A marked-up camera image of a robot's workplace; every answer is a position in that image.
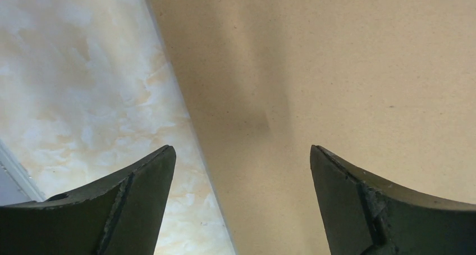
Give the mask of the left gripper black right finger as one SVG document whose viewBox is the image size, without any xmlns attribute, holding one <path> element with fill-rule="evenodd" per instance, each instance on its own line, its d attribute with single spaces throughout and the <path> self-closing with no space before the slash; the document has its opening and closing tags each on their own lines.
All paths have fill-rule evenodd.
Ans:
<svg viewBox="0 0 476 255">
<path fill-rule="evenodd" d="M 475 205 L 409 189 L 318 145 L 310 168 L 332 254 L 475 253 Z"/>
</svg>

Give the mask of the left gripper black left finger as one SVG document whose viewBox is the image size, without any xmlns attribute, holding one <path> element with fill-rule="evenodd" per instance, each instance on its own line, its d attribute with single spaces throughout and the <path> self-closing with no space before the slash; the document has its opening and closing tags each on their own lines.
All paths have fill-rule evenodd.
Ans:
<svg viewBox="0 0 476 255">
<path fill-rule="evenodd" d="M 1 253 L 153 254 L 175 164 L 165 145 L 46 201 L 1 207 Z"/>
</svg>

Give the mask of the brown cardboard backing board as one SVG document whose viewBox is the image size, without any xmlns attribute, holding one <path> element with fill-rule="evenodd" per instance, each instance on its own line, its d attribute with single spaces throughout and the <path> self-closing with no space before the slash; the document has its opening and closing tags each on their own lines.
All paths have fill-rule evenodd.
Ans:
<svg viewBox="0 0 476 255">
<path fill-rule="evenodd" d="M 475 202 L 475 0 L 149 0 L 238 254 L 328 254 L 312 145 Z"/>
</svg>

